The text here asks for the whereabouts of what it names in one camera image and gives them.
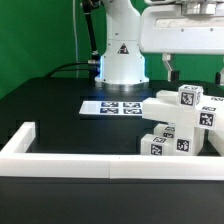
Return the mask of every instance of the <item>black tabletop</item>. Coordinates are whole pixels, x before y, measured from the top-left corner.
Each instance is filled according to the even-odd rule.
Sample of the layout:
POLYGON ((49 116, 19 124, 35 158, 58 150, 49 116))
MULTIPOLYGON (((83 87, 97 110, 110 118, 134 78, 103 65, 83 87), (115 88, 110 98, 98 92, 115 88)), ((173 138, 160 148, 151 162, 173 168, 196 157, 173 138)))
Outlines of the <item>black tabletop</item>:
MULTIPOLYGON (((29 153, 139 154, 140 139, 156 122, 141 117, 80 115, 84 100, 138 102, 183 83, 152 81, 149 88, 115 92, 88 79, 35 78, 0 100, 3 147, 24 121, 35 121, 29 153)), ((218 86, 205 94, 224 96, 218 86)), ((218 156, 206 142, 204 155, 218 156)), ((224 182, 0 177, 0 222, 223 223, 224 182)))
MULTIPOLYGON (((224 95, 215 85, 196 84, 209 95, 224 95)), ((142 102, 161 89, 177 91, 180 85, 154 81, 144 90, 117 92, 96 88, 88 79, 31 79, 0 100, 0 144, 3 147, 22 122, 35 121, 31 153, 139 154, 141 138, 153 133, 157 122, 141 116, 80 115, 83 101, 142 102)), ((203 152, 213 153, 207 144, 203 152)))

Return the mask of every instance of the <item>warning label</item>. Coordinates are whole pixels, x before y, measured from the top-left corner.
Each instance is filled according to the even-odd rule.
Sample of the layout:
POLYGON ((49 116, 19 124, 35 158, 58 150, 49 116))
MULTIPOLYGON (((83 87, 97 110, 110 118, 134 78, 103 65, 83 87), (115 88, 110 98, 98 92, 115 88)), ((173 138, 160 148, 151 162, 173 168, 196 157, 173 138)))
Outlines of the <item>warning label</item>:
POLYGON ((129 54, 126 44, 123 44, 118 51, 118 54, 129 54))

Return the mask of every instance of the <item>black cable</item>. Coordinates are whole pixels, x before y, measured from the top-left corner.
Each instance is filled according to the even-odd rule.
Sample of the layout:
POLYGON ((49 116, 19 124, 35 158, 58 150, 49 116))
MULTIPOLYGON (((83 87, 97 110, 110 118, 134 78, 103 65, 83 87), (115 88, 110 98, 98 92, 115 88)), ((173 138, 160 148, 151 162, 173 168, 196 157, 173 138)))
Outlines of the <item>black cable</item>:
POLYGON ((92 52, 98 52, 97 46, 96 46, 96 38, 95 38, 94 30, 93 30, 92 17, 90 14, 85 14, 85 18, 87 22, 90 46, 91 46, 92 52))
POLYGON ((55 74, 56 72, 73 72, 73 71, 92 71, 92 69, 88 69, 88 68, 83 68, 83 69, 61 69, 61 70, 55 70, 54 72, 52 72, 48 77, 46 78, 50 78, 53 74, 55 74))
POLYGON ((68 63, 65 65, 61 65, 57 68, 55 68, 54 70, 52 70, 51 72, 48 72, 46 75, 44 75, 45 78, 49 78, 51 77, 55 72, 60 71, 63 68, 68 68, 68 67, 72 67, 75 65, 88 65, 88 62, 73 62, 73 63, 68 63))

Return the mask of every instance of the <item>printed marker sheet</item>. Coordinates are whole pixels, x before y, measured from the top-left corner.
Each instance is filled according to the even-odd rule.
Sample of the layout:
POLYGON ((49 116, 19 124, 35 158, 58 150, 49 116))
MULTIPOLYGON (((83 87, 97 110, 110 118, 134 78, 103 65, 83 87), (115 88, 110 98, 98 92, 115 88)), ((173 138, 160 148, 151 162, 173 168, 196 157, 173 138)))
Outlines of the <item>printed marker sheet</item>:
POLYGON ((142 116, 142 102, 83 101, 79 114, 142 116))

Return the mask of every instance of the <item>green backdrop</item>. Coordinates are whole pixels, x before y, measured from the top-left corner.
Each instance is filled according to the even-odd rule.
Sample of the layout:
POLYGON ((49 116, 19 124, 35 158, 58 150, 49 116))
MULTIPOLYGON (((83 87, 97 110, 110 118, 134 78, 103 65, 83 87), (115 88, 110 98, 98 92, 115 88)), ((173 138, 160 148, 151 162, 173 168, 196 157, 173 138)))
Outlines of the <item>green backdrop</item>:
MULTIPOLYGON (((0 0, 0 97, 32 77, 41 77, 51 69, 75 60, 72 0, 0 0)), ((132 0, 142 12, 143 0, 132 0)), ((79 60, 90 58, 90 46, 84 15, 77 7, 79 60)), ((92 13, 100 53, 105 50, 105 12, 92 13)), ((160 54, 147 54, 146 75, 166 79, 160 54)), ((223 66, 221 56, 176 56, 176 67, 183 80, 214 81, 223 66)), ((60 74, 75 77, 75 74, 60 74)))

